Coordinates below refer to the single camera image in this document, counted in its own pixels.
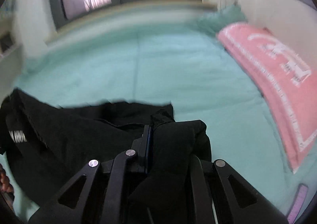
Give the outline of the person's left hand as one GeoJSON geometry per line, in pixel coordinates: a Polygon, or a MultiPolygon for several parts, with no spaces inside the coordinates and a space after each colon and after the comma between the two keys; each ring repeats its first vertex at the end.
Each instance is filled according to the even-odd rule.
{"type": "Polygon", "coordinates": [[[1,173],[1,194],[3,195],[7,204],[10,207],[12,207],[14,202],[14,189],[2,165],[0,166],[0,173],[1,173]]]}

